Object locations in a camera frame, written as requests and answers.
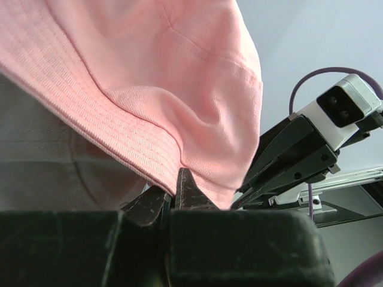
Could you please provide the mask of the grey bucket hat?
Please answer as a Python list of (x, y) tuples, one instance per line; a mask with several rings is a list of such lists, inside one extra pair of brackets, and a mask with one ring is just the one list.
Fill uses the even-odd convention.
[(1, 209), (113, 210), (145, 180), (1, 78)]

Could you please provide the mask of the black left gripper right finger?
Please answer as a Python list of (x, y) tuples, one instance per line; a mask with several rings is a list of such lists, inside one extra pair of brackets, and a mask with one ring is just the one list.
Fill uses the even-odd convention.
[(199, 189), (191, 171), (181, 168), (171, 210), (217, 210), (217, 206)]

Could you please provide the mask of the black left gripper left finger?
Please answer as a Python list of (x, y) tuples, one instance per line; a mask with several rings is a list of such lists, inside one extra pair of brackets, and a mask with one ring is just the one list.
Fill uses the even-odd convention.
[(126, 218), (138, 226), (151, 226), (169, 210), (172, 196), (160, 187), (150, 187), (137, 198), (121, 208)]

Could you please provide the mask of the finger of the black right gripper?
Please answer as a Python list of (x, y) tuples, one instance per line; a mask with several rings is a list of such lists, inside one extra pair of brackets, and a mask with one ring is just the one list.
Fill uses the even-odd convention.
[(285, 118), (261, 136), (232, 209), (263, 209), (302, 183), (324, 180), (338, 155), (308, 118)]

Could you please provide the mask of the pink bucket hat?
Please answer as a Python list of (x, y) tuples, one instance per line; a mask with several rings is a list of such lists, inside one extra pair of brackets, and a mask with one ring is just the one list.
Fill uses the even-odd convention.
[(2, 1), (6, 77), (175, 194), (232, 204), (259, 144), (259, 56), (236, 1)]

